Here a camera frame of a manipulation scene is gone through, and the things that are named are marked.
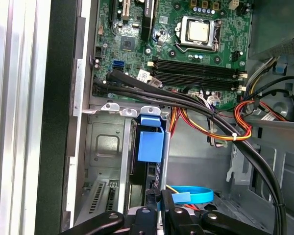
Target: cable tie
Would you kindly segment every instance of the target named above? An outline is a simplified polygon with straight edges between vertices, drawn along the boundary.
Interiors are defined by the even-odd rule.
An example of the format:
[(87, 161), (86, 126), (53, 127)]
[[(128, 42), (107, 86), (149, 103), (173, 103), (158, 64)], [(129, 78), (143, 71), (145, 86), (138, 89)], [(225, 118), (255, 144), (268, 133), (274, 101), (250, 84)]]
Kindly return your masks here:
[(285, 203), (273, 203), (275, 207), (285, 207)]
[(236, 133), (232, 133), (232, 136), (233, 136), (233, 141), (236, 141), (237, 134)]

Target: label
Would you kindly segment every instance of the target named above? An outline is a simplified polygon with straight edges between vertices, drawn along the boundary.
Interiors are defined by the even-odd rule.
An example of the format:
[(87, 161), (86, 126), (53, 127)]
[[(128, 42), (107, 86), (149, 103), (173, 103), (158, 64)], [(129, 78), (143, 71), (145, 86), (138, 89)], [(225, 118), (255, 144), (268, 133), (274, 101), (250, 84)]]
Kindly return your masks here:
[(145, 70), (139, 70), (137, 75), (137, 80), (147, 83), (148, 80), (150, 80), (149, 76), (150, 76), (150, 72), (147, 72)]
[(213, 102), (220, 102), (220, 99), (216, 95), (211, 95), (207, 98), (207, 102), (212, 104)]
[(261, 120), (273, 121), (273, 120), (275, 120), (275, 115), (273, 115), (273, 113), (267, 113)]

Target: blue drive bracket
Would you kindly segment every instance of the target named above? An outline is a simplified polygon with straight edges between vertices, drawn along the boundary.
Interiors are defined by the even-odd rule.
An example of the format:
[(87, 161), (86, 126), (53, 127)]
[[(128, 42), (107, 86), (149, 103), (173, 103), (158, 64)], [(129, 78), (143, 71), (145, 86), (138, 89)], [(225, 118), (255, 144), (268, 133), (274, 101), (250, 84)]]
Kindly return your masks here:
[(141, 125), (158, 127), (160, 132), (141, 131), (138, 160), (141, 162), (160, 163), (165, 133), (159, 116), (141, 115)]

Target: pcie slot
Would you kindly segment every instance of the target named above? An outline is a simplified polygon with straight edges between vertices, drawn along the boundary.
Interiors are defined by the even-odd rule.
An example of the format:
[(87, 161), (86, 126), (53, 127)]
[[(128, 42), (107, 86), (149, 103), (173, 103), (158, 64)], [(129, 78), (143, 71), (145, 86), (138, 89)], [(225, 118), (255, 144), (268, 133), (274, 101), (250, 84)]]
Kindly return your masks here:
[(237, 71), (234, 69), (221, 68), (217, 66), (198, 65), (160, 59), (154, 61), (154, 64), (155, 71), (167, 71), (170, 73), (185, 73), (220, 78), (234, 78), (237, 75)]
[(124, 0), (123, 3), (123, 12), (122, 12), (122, 20), (128, 21), (129, 20), (129, 7), (130, 7), (131, 0)]
[(237, 88), (238, 82), (229, 80), (220, 80), (208, 77), (196, 77), (183, 74), (170, 74), (166, 72), (157, 72), (155, 77), (160, 80), (164, 86), (187, 86), (190, 84), (199, 84), (204, 88), (231, 91)]
[(109, 2), (109, 24), (113, 24), (115, 18), (116, 0), (110, 0)]

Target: green circuit board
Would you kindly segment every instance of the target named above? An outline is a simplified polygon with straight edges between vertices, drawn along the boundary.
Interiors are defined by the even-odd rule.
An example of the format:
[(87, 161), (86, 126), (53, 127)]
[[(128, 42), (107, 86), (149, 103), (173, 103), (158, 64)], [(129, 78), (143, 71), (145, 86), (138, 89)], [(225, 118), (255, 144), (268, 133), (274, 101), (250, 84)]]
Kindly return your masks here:
[[(123, 21), (115, 17), (112, 25), (109, 24), (109, 11), (111, 0), (100, 0), (98, 11), (97, 29), (98, 33), (95, 42), (95, 58), (100, 56), (100, 67), (93, 69), (93, 74), (97, 79), (105, 79), (108, 71), (112, 70), (114, 60), (124, 61), (125, 73), (136, 77), (139, 69), (148, 70), (149, 61), (153, 56), (164, 60), (175, 60), (193, 64), (211, 65), (230, 69), (245, 70), (245, 61), (247, 55), (249, 28), (251, 14), (238, 16), (235, 11), (229, 9), (228, 0), (209, 0), (208, 8), (212, 9), (212, 4), (217, 2), (219, 10), (214, 14), (194, 11), (190, 7), (190, 0), (158, 0), (155, 4), (155, 17), (152, 29), (152, 37), (148, 41), (141, 40), (142, 20), (144, 4), (136, 0), (130, 0), (129, 19)], [(203, 4), (202, 0), (197, 0), (197, 8)], [(115, 14), (122, 10), (116, 4)], [(210, 51), (179, 51), (175, 46), (177, 41), (175, 28), (183, 16), (200, 17), (208, 20), (220, 20), (220, 48), (217, 52)], [(158, 43), (155, 40), (157, 32), (161, 31), (161, 37)], [(124, 44), (124, 39), (131, 44)], [(176, 52), (175, 57), (170, 56), (170, 51)], [(239, 59), (232, 62), (232, 52), (241, 51)], [(201, 55), (202, 59), (195, 59), (196, 55)], [(236, 92), (214, 91), (222, 94), (218, 108), (226, 109), (236, 104)], [(109, 98), (129, 99), (115, 94), (108, 94)]]

